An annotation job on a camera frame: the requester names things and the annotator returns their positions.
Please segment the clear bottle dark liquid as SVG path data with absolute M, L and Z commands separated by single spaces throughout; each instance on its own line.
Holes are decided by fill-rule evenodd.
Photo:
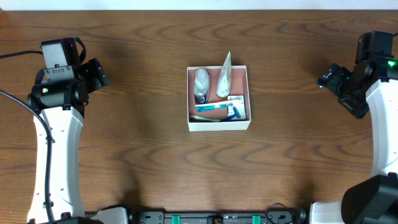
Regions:
M 210 76 L 204 69 L 199 69 L 195 73 L 194 96 L 196 104 L 208 102 L 210 95 Z

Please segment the green white toothbrush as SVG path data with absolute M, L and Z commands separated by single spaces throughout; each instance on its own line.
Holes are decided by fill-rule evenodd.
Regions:
M 206 118 L 195 114 L 190 115 L 190 119 L 193 119 L 195 121 L 210 122 L 210 123 L 217 123 L 221 121 L 220 119 Z

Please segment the Colgate toothpaste tube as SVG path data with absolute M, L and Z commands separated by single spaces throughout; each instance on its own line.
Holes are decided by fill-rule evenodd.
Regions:
M 234 100 L 226 100 L 226 101 L 218 101 L 214 103 L 205 103 L 205 104 L 199 104 L 195 105 L 197 112 L 205 112 L 205 111 L 211 111 L 211 110 L 217 110 L 217 109 L 222 109 L 222 108 L 227 108 L 229 106 L 234 105 Z

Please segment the small green white box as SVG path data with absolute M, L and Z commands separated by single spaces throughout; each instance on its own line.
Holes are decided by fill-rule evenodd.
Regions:
M 228 96 L 228 100 L 234 100 L 234 105 L 237 106 L 238 108 L 244 108 L 245 109 L 245 102 L 244 102 L 244 96 L 243 95 L 235 95 L 235 96 Z

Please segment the blue disposable razor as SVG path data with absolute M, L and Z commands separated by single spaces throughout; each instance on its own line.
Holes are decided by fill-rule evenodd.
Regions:
M 237 106 L 229 106 L 227 112 L 228 115 L 226 118 L 221 120 L 222 122 L 246 119 L 246 112 L 244 108 L 238 108 Z

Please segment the white patterned cream tube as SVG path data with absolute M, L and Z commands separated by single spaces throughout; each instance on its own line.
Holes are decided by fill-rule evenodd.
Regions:
M 216 87 L 216 95 L 219 98 L 226 98 L 231 91 L 231 52 L 228 52 L 224 64 L 221 68 L 218 83 Z

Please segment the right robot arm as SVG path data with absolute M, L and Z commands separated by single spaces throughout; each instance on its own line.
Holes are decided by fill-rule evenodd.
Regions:
M 397 223 L 397 60 L 384 52 L 359 56 L 352 72 L 336 64 L 317 80 L 352 115 L 371 115 L 373 164 L 368 180 L 342 200 L 315 202 L 309 223 Z

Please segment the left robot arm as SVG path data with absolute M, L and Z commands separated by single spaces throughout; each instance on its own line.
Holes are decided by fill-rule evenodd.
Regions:
M 93 216 L 80 195 L 78 148 L 89 93 L 108 85 L 98 59 L 78 66 L 43 69 L 29 95 L 37 133 L 37 168 L 28 223 L 131 223 L 125 206 Z

